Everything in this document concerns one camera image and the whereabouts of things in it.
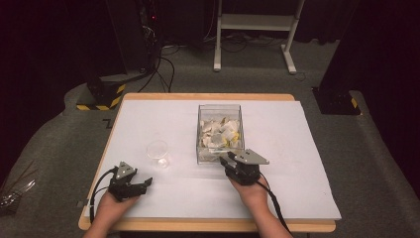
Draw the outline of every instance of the white metal stand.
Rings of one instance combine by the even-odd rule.
[[[219,0],[218,19],[217,19],[217,36],[216,49],[214,55],[214,70],[222,69],[221,63],[221,35],[222,29],[236,30],[263,30],[263,31],[282,31],[289,32],[287,43],[281,45],[284,59],[287,64],[288,71],[291,74],[296,73],[293,59],[290,55],[290,47],[299,23],[300,13],[302,12],[305,0],[298,0],[296,13],[293,16],[273,16],[273,15],[245,15],[245,14],[223,14],[222,0]]]

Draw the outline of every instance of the black cable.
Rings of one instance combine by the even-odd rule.
[[[96,195],[96,189],[98,189],[99,184],[101,183],[101,181],[110,173],[116,173],[118,171],[118,167],[114,167],[114,169],[111,169],[109,171],[107,171],[105,174],[103,174],[101,176],[101,178],[99,178],[98,182],[96,183],[95,187],[93,188],[92,191],[92,197],[90,197],[90,203],[89,203],[89,207],[90,207],[90,212],[89,212],[89,216],[90,216],[90,223],[93,223],[93,219],[95,218],[95,195]]]
[[[231,51],[231,50],[228,50],[227,48],[220,47],[223,51],[228,52],[228,53],[238,53],[238,52],[241,52],[248,45],[247,39],[245,39],[243,37],[241,37],[241,38],[232,38],[232,39],[228,39],[227,41],[229,43],[233,44],[233,45],[241,45],[241,44],[243,44],[243,46],[240,49],[236,50],[236,51]]]
[[[276,40],[280,40],[280,39],[271,38],[266,43],[254,43],[254,42],[252,42],[252,40],[248,40],[248,44],[250,46],[253,46],[253,47],[271,47],[271,46],[275,46],[275,45],[281,45],[284,42],[285,39],[281,39],[281,41],[278,41],[278,42]]]
[[[173,63],[169,59],[167,58],[161,58],[161,59],[169,62],[170,66],[172,67],[172,77],[170,78],[169,87],[167,88],[167,92],[170,92],[172,88],[173,76],[175,75],[175,67],[173,66]]]
[[[145,87],[147,87],[149,85],[149,83],[151,82],[152,78],[154,78],[155,74],[158,72],[158,67],[160,66],[160,57],[158,58],[158,62],[157,62],[157,67],[155,68],[154,72],[152,73],[152,75],[149,77],[149,80],[146,82],[146,84],[139,89],[139,91],[137,92],[141,92],[143,89],[145,89]]]
[[[160,78],[160,84],[161,84],[161,88],[163,88],[163,92],[166,92],[165,86],[167,88],[169,88],[169,86],[167,85],[166,81],[163,79],[163,77],[161,76],[159,72],[157,72],[157,75]]]
[[[176,44],[175,46],[171,46],[171,47],[163,47],[163,49],[166,50],[166,49],[169,49],[169,48],[172,48],[172,47],[176,47],[176,50],[174,52],[165,53],[165,54],[162,54],[162,56],[170,56],[170,55],[173,55],[173,54],[179,52],[179,50],[181,49],[181,46],[179,44]]]
[[[103,190],[103,189],[106,189],[106,188],[108,188],[108,186],[102,187],[101,189],[97,190],[97,191],[95,192],[95,195],[96,195],[96,194],[98,194],[98,193],[99,193],[99,191],[101,191],[101,190]]]
[[[261,175],[264,178],[266,184],[268,185],[268,181],[266,180],[265,176],[263,174],[261,174]],[[286,228],[286,230],[291,234],[290,230],[287,227],[286,222],[284,221],[283,216],[281,215],[280,205],[278,204],[277,197],[274,195],[274,193],[272,193],[271,189],[269,189],[269,185],[268,185],[268,187],[266,187],[264,184],[260,183],[259,181],[256,181],[256,183],[258,185],[260,185],[262,188],[264,188],[266,190],[266,192],[268,192],[268,195],[271,197],[272,204],[274,205],[275,212],[277,213],[278,219],[280,220],[280,222],[284,226],[284,228]]]

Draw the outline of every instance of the hand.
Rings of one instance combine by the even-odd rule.
[[[99,202],[95,219],[84,237],[106,237],[108,230],[132,207],[139,196],[119,202],[113,194],[106,191]]]
[[[240,185],[236,181],[229,178],[232,186],[238,191],[242,203],[250,210],[253,211],[256,208],[266,207],[267,205],[267,192],[260,185],[254,183],[252,185]],[[259,182],[267,186],[265,179],[260,178]]]

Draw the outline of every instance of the gray carpet floor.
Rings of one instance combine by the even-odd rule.
[[[222,51],[220,72],[213,71],[213,51],[164,49],[163,56],[175,66],[172,92],[292,94],[304,108],[343,216],[336,231],[311,237],[420,237],[419,200],[381,140],[362,94],[351,91],[363,115],[323,115],[318,109],[311,87],[319,85],[338,43],[293,43],[291,53],[298,73],[290,75],[279,42],[249,44],[237,53]],[[241,47],[223,46],[229,51]],[[161,62],[159,72],[169,81],[167,62]],[[124,92],[136,92],[147,81],[130,82]],[[36,179],[36,185],[24,194],[16,214],[0,217],[0,237],[82,236],[77,225],[82,211],[79,201],[88,194],[111,132],[103,120],[113,122],[118,112],[118,108],[78,111],[75,104],[84,87],[79,85],[66,94],[65,110],[33,136],[11,171],[9,181],[31,165],[27,173],[35,172],[21,184]],[[143,92],[163,92],[157,75]],[[119,233],[110,237],[119,237]]]

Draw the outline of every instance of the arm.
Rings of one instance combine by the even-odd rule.
[[[111,227],[138,199],[139,196],[135,196],[119,202],[109,191],[106,191],[99,202],[95,219],[83,238],[106,237]]]
[[[262,238],[292,237],[280,221],[269,210],[267,204],[267,193],[262,187],[256,183],[253,185],[240,185],[230,178],[229,180],[238,191],[242,202],[253,216]],[[266,185],[266,181],[263,178],[260,178],[260,182]]]

